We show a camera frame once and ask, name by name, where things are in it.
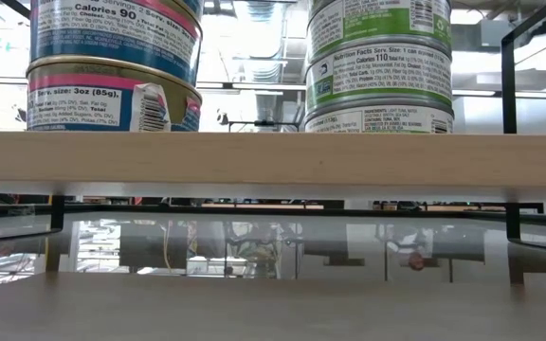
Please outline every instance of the tuna can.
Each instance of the tuna can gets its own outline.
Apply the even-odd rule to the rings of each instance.
[[[201,20],[204,14],[204,0],[178,0],[178,5],[182,6],[195,17],[197,21]]]
[[[306,133],[452,133],[452,108],[420,99],[363,99],[330,105],[306,119]]]
[[[30,59],[136,63],[195,85],[202,30],[173,0],[32,0]]]
[[[307,113],[335,102],[418,98],[452,105],[450,58],[415,44],[421,38],[379,39],[335,49],[307,70]]]
[[[315,13],[322,7],[330,4],[331,2],[331,0],[307,0],[307,12]]]
[[[185,81],[134,63],[61,56],[27,72],[30,131],[197,131],[201,97]]]
[[[447,0],[335,0],[318,3],[310,12],[307,28],[310,61],[335,46],[389,35],[428,37],[447,54],[451,51],[451,6]]]

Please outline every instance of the blue can label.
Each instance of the blue can label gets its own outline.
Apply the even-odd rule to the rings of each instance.
[[[195,84],[201,32],[159,0],[33,0],[31,60],[76,54],[137,63]]]
[[[30,131],[169,132],[198,128],[199,103],[187,99],[185,118],[174,124],[158,84],[91,74],[45,76],[29,84]]]

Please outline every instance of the wooden board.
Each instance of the wooden board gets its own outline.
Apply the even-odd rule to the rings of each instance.
[[[546,200],[546,136],[0,133],[0,192]]]
[[[0,285],[0,340],[546,340],[546,293],[479,284],[38,275]]]

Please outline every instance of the wall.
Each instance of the wall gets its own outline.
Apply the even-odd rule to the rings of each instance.
[[[228,126],[223,126],[216,120],[216,117],[223,113],[227,113],[229,121],[253,121],[256,119],[256,95],[253,91],[238,91],[237,93],[202,91],[201,95],[203,103],[199,119],[200,132],[227,132]],[[233,124],[231,131],[250,132],[254,128],[251,124],[243,126],[243,124]]]
[[[516,105],[518,133],[546,135],[546,99],[518,99]],[[502,134],[502,99],[457,98],[452,107],[455,134]]]

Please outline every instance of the can lid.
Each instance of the can lid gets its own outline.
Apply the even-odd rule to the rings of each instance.
[[[313,21],[313,18],[315,18],[315,16],[318,15],[318,13],[320,11],[327,8],[331,4],[335,3],[336,1],[343,1],[343,0],[320,0],[320,1],[317,1],[317,4],[313,5],[309,9],[309,13],[307,14],[307,15],[309,15],[309,22],[307,23],[307,26],[309,27],[311,25],[311,21]]]
[[[197,89],[195,89],[194,86],[190,85],[188,82],[183,81],[179,79],[176,76],[173,76],[169,73],[157,70],[155,68],[144,66],[136,63],[128,63],[124,61],[118,61],[118,60],[112,60],[108,58],[102,58],[102,57],[91,57],[91,56],[81,56],[81,55],[64,55],[64,56],[53,56],[53,57],[44,57],[40,58],[37,61],[31,63],[28,65],[27,68],[27,78],[28,74],[33,71],[35,68],[46,66],[46,65],[52,65],[52,64],[58,64],[58,63],[92,63],[92,64],[99,64],[99,65],[105,65],[105,66],[114,66],[124,69],[130,69],[135,70],[139,72],[144,72],[147,74],[151,74],[153,76],[160,77],[162,79],[165,79],[166,81],[172,81],[177,83],[180,86],[183,86],[187,88],[187,90],[193,92],[199,100],[202,100],[201,95],[199,92],[197,92]]]
[[[190,16],[191,18],[195,21],[195,23],[197,24],[197,27],[199,28],[199,30],[201,31],[201,27],[199,25],[199,19],[200,19],[200,15],[197,15],[197,13],[195,13],[190,7],[189,5],[187,5],[183,0],[160,0],[162,2],[166,2],[166,3],[174,3],[175,5],[179,6],[180,8],[182,8],[184,11],[186,11]],[[203,7],[204,5],[204,2],[203,1],[199,1],[199,3],[201,4],[201,6]]]

